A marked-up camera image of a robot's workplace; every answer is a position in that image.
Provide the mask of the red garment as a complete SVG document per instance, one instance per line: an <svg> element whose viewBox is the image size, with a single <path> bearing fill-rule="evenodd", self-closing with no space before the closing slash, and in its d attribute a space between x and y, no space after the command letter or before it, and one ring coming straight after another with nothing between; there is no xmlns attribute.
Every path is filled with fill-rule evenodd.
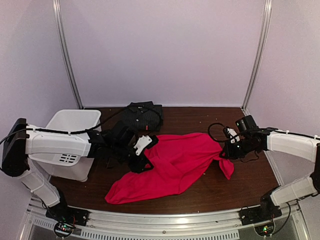
<svg viewBox="0 0 320 240"><path fill-rule="evenodd" d="M207 133L163 134L158 143L144 151L154 168L142 173L129 172L117 180L105 196L112 205L121 205L185 192L213 161L229 180L234 164L220 157L222 148Z"/></svg>

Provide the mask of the dark pinstriped shirt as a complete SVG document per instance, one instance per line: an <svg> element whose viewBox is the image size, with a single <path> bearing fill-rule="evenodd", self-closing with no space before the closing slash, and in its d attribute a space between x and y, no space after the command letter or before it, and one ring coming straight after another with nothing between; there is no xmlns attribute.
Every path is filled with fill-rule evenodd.
<svg viewBox="0 0 320 240"><path fill-rule="evenodd" d="M121 120L139 131L158 132L164 121L163 106L152 101L131 102L121 114Z"/></svg>

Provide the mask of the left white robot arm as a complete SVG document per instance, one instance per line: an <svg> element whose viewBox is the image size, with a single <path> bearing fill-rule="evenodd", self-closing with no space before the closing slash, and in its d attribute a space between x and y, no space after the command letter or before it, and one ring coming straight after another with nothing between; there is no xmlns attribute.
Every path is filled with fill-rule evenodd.
<svg viewBox="0 0 320 240"><path fill-rule="evenodd" d="M136 131L122 121L105 131L99 131L97 126L66 131L38 128L27 124L25 118L19 118L0 142L3 146L0 169L7 176L20 179L52 209L55 217L67 222L72 218L72 211L63 193L49 183L32 161L69 169L87 159L116 156L120 162L128 162L132 172L143 173L154 167L145 150L158 141L155 135L138 137Z"/></svg>

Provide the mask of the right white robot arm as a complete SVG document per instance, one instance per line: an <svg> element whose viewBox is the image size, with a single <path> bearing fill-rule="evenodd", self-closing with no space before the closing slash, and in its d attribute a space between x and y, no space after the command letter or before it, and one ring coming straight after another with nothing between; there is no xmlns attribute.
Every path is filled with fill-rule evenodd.
<svg viewBox="0 0 320 240"><path fill-rule="evenodd" d="M261 197L256 210L259 220L268 220L282 204L320 194L320 137L284 131L274 127L260 128L251 115L235 122L238 131L225 126L221 158L238 160L251 152L277 152L310 161L313 171L300 179L279 186Z"/></svg>

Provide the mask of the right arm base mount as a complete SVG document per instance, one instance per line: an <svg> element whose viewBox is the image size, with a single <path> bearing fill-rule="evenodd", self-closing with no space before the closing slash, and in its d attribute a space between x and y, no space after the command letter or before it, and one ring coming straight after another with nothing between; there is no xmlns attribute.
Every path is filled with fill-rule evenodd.
<svg viewBox="0 0 320 240"><path fill-rule="evenodd" d="M243 207L238 212L243 226L257 224L260 222L271 221L281 217L282 211L278 205L272 202L269 195L264 195L260 199L260 205L255 207Z"/></svg>

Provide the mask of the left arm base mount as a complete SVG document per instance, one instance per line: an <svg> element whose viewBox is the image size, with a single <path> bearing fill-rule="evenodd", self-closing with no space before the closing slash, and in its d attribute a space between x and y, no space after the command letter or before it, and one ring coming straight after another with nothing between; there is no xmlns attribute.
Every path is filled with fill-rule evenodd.
<svg viewBox="0 0 320 240"><path fill-rule="evenodd" d="M45 216L56 220L57 222L65 223L68 225L86 226L89 211L81 208L68 206L66 200L60 197L59 203L54 206L43 205L46 209Z"/></svg>

